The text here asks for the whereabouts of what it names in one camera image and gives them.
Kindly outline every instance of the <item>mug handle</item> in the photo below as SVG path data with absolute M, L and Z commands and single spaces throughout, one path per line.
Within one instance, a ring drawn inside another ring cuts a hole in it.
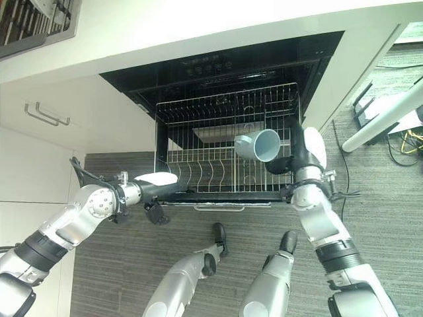
M 250 137 L 247 137 L 246 135 L 237 135 L 234 138 L 234 141 L 237 143 L 241 143 L 241 141 L 247 142 L 247 143 L 251 143 L 252 139 Z

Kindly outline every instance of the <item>yellow wire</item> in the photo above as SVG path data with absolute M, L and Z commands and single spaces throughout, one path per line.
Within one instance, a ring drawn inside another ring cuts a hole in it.
M 411 131 L 411 130 L 409 130 L 408 132 L 410 133 L 410 136 L 411 136 L 411 137 L 415 137 L 415 138 L 420 139 L 420 140 L 422 140 L 422 141 L 423 141 L 423 135 L 418 135 L 418 134 L 415 134 L 415 133 L 414 133 L 413 131 Z
M 416 138 L 418 138 L 418 139 L 420 139 L 420 140 L 423 141 L 423 137 L 422 136 L 417 135 L 417 134 L 414 134 L 413 132 L 411 132 L 411 130 L 407 130 L 407 132 L 405 133 L 404 139 L 403 139 L 403 143 L 401 144 L 401 153 L 411 154 L 411 153 L 416 152 L 417 149 L 423 149 L 423 145 L 421 145 L 421 146 L 419 146 L 419 148 L 416 148 L 416 149 L 413 149 L 413 150 L 410 150 L 410 151 L 405 151 L 404 149 L 405 149 L 406 140 L 407 140 L 408 135 L 410 135 L 411 137 L 412 136 L 413 137 L 416 137 Z

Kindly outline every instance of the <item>kitchen counter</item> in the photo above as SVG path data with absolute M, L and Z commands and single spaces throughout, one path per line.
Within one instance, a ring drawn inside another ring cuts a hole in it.
M 391 47 L 423 3 L 275 0 L 84 1 L 76 37 L 0 62 L 0 85 L 19 90 L 214 50 L 335 30 L 344 37 L 314 95 L 305 125 L 322 128 Z

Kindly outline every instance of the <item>cabinet handle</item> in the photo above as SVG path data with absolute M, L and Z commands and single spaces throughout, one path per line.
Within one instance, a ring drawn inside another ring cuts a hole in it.
M 48 121 L 48 120 L 46 120 L 46 119 L 44 119 L 44 118 L 40 118 L 40 117 L 36 116 L 35 114 L 31 114 L 31 113 L 28 111 L 28 107 L 29 107 L 29 104 L 25 104 L 25 113 L 26 113 L 27 115 L 29 115 L 30 117 L 33 117 L 33 118 L 36 118 L 36 119 L 41 120 L 41 121 L 43 121 L 43 122 L 46 122 L 46 123 L 48 123 L 48 124 L 54 125 L 55 127 L 57 127 L 57 126 L 59 125 L 59 122 L 50 122 L 50 121 Z
M 66 118 L 66 122 L 64 122 L 64 121 L 61 121 L 59 118 L 55 118 L 55 117 L 49 116 L 45 112 L 41 111 L 40 110 L 40 103 L 39 102 L 35 103 L 35 111 L 37 111 L 40 115 L 42 115 L 44 117 L 47 117 L 47 118 L 49 118 L 51 120 L 54 120 L 54 121 L 56 121 L 58 123 L 61 123 L 63 125 L 69 125 L 69 123 L 71 123 L 71 118 L 70 117 L 67 117 Z
M 44 118 L 41 118 L 40 116 L 37 116 L 35 114 L 31 114 L 28 109 L 29 109 L 29 104 L 25 104 L 25 109 L 24 110 L 25 110 L 25 113 L 26 114 L 28 114 L 30 117 L 36 118 L 36 119 L 38 119 L 40 121 L 46 122 L 46 123 L 48 123 L 50 125 L 53 125 L 55 127 L 57 127 L 59 125 L 59 123 L 61 123 L 63 125 L 69 125 L 71 123 L 71 118 L 70 117 L 67 117 L 66 118 L 66 121 L 62 121 L 59 118 L 55 118 L 55 117 L 50 116 L 49 114 L 41 111 L 40 110 L 40 103 L 39 102 L 36 102 L 35 103 L 35 111 L 37 111 L 37 113 L 40 114 L 41 116 L 44 116 L 46 118 L 49 118 L 49 119 L 53 120 L 54 122 L 51 122 L 51 121 L 49 121 L 47 119 L 44 119 Z

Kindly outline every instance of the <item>white pole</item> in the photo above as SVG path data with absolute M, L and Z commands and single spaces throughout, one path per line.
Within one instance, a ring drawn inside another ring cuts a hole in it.
M 345 152 L 354 151 L 421 105 L 423 105 L 423 79 L 411 87 L 402 98 L 393 103 L 386 111 L 379 114 L 346 140 L 342 145 L 342 150 Z

